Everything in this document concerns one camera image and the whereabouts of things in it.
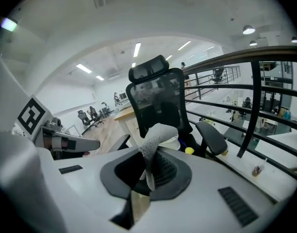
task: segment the floor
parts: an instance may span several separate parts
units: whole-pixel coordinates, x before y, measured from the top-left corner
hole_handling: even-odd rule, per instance
[[[87,158],[93,155],[106,154],[106,152],[111,148],[111,146],[116,142],[116,140],[124,135],[119,125],[119,122],[115,121],[114,117],[114,114],[106,117],[104,124],[99,124],[98,127],[91,127],[90,130],[86,131],[83,134],[84,138],[98,139],[101,142],[100,148],[98,150],[91,151],[90,155],[88,155]],[[142,142],[143,139],[140,137],[138,123],[136,119],[131,120],[127,123],[127,125],[134,137],[134,140],[137,143]],[[133,219],[136,222],[142,217],[142,215],[148,209],[150,200],[149,197],[132,191],[131,203],[133,209]]]

